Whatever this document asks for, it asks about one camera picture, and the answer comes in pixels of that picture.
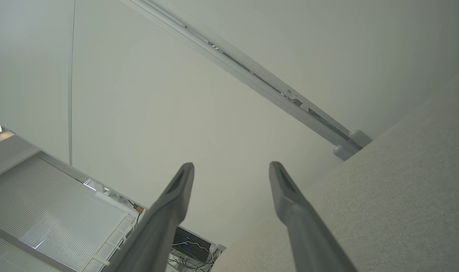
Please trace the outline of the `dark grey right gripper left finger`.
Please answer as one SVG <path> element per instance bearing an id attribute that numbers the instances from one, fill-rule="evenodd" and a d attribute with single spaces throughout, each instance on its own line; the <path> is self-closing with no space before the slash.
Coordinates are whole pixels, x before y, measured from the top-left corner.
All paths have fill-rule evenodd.
<path id="1" fill-rule="evenodd" d="M 176 228 L 185 219 L 195 167 L 184 163 L 103 272 L 165 272 Z"/>

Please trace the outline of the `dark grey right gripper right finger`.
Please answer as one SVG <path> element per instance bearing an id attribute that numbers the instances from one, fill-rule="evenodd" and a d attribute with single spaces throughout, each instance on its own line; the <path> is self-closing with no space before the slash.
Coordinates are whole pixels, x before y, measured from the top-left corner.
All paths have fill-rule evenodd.
<path id="1" fill-rule="evenodd" d="M 357 272 L 280 162 L 269 164 L 269 180 L 277 217 L 288 231 L 297 272 Z"/>

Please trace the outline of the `black computer monitor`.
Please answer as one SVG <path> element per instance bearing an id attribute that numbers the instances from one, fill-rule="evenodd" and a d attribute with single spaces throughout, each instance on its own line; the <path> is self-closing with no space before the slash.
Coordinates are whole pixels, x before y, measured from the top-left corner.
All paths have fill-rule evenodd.
<path id="1" fill-rule="evenodd" d="M 200 262 L 206 262 L 211 256 L 211 243 L 182 227 L 177 227 L 172 247 Z"/>

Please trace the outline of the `white ladder-like rack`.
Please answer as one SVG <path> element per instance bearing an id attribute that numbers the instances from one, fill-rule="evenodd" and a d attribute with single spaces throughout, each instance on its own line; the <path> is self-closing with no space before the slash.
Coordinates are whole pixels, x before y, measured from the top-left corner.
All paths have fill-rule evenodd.
<path id="1" fill-rule="evenodd" d="M 110 264 L 112 257 L 120 250 L 121 246 L 131 234 L 143 214 L 143 210 L 136 211 L 136 215 L 123 214 L 111 227 L 108 234 L 95 246 L 78 272 L 102 272 Z"/>

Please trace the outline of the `white window blinds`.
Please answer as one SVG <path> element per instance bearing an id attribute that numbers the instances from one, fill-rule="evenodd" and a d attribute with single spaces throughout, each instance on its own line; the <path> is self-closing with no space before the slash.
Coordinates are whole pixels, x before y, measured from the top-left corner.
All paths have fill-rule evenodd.
<path id="1" fill-rule="evenodd" d="M 136 215 L 44 153 L 0 176 L 0 229 L 76 272 L 126 213 Z"/>

